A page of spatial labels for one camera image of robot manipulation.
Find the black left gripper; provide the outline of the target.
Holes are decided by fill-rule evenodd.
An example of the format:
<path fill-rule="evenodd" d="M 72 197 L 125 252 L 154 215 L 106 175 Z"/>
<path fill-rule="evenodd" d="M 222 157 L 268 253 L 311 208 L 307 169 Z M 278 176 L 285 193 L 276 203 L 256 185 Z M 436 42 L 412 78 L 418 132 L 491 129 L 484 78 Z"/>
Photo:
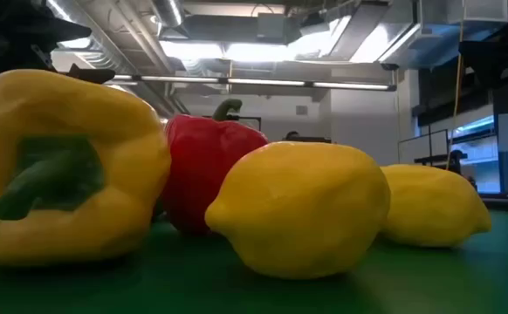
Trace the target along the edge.
<path fill-rule="evenodd" d="M 54 42 L 87 38 L 84 25 L 55 18 L 46 0 L 0 0 L 0 73 L 15 69 L 51 70 Z M 83 69 L 72 64 L 69 77 L 94 84 L 114 78 L 111 69 Z"/>

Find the large yellow bell pepper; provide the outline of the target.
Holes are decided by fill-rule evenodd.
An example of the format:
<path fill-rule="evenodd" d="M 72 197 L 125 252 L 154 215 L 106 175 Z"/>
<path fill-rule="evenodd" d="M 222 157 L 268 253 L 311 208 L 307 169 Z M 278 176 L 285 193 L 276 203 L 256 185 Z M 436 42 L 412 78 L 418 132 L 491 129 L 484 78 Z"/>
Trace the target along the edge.
<path fill-rule="evenodd" d="M 148 233 L 171 157 L 134 95 L 41 70 L 0 74 L 0 266 L 124 255 Z"/>

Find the large red bell pepper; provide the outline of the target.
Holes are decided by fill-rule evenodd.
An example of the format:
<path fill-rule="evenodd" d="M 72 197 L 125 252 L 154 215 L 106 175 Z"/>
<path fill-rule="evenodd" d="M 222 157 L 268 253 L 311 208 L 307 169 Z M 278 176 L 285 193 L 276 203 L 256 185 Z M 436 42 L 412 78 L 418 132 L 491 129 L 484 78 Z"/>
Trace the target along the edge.
<path fill-rule="evenodd" d="M 171 165 L 160 201 L 171 224 L 185 235 L 209 233 L 204 214 L 226 174 L 268 143 L 260 131 L 228 118 L 242 106 L 240 99 L 226 99 L 208 118 L 181 114 L 165 127 Z"/>

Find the yellow lemon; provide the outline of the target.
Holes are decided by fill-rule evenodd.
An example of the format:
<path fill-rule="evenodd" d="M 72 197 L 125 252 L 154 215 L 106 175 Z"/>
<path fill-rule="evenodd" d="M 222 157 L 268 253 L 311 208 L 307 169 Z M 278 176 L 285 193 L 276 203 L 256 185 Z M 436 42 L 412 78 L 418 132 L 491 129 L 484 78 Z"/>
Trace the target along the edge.
<path fill-rule="evenodd" d="M 371 156 L 338 144 L 281 141 L 232 167 L 205 222 L 258 274 L 315 279 L 351 269 L 389 208 L 390 188 Z"/>
<path fill-rule="evenodd" d="M 475 234 L 491 231 L 489 209 L 462 175 L 408 164 L 385 166 L 381 171 L 391 191 L 381 231 L 389 241 L 452 248 Z"/>

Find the long ceiling light strip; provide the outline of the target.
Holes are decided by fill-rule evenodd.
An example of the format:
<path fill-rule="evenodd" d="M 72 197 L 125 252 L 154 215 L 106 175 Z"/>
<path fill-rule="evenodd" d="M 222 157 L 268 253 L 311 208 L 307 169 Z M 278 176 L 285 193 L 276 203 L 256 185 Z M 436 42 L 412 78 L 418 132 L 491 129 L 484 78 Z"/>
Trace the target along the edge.
<path fill-rule="evenodd" d="M 117 74 L 106 81 L 107 84 L 136 85 L 138 82 L 162 82 L 183 84 L 205 85 L 263 85 L 297 88 L 338 89 L 357 91 L 394 92 L 396 85 L 334 82 L 334 81 L 309 81 L 287 80 L 274 78 L 237 78 L 237 77 L 184 77 L 184 76 L 144 76 Z"/>

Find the white board on stand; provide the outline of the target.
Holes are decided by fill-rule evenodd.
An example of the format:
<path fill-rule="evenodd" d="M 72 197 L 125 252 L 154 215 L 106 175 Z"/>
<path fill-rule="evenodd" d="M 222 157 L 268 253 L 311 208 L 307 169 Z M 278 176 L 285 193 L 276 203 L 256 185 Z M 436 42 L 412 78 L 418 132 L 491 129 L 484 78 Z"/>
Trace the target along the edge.
<path fill-rule="evenodd" d="M 421 163 L 421 159 L 448 153 L 448 130 L 443 129 L 398 143 L 401 164 Z"/>

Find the black lab equipment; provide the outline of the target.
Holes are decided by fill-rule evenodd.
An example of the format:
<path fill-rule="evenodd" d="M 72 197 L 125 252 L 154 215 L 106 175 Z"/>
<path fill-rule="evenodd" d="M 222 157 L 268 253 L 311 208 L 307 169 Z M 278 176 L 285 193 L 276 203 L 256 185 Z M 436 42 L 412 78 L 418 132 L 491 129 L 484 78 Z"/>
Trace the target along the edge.
<path fill-rule="evenodd" d="M 464 175 L 462 172 L 461 160 L 465 160 L 467 158 L 467 154 L 463 153 L 459 149 L 456 149 L 451 151 L 449 154 L 437 154 L 414 159 L 414 163 L 422 166 L 436 167 L 459 174 L 464 177 L 474 189 L 477 189 L 476 180 L 472 176 Z"/>

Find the green table mat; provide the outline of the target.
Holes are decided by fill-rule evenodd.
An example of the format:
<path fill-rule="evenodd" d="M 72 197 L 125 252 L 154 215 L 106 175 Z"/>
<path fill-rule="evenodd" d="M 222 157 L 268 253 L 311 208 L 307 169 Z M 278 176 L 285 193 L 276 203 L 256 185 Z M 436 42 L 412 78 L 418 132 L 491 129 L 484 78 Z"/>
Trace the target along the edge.
<path fill-rule="evenodd" d="M 458 249 L 378 242 L 353 270 L 286 281 L 247 270 L 218 237 L 155 227 L 137 254 L 0 268 L 0 314 L 508 314 L 508 212 Z"/>

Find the silver ceiling duct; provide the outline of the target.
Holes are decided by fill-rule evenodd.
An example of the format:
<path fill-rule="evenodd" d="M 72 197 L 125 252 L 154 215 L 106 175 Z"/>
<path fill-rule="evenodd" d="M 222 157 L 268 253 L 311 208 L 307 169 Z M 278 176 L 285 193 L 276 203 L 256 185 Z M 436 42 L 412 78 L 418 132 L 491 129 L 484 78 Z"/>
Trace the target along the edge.
<path fill-rule="evenodd" d="M 184 10 L 180 0 L 150 0 L 150 2 L 163 27 L 174 28 L 182 24 Z"/>

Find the black wall monitor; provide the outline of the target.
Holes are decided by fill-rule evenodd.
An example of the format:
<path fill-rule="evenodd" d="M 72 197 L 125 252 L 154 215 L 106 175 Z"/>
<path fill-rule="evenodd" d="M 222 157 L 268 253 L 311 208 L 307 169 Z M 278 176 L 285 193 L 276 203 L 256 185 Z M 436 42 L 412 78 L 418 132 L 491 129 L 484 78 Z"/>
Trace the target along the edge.
<path fill-rule="evenodd" d="M 284 141 L 297 141 L 297 142 L 320 142 L 320 143 L 332 143 L 330 138 L 318 137 L 318 136 L 305 136 L 301 135 L 297 131 L 290 131 L 283 138 Z"/>

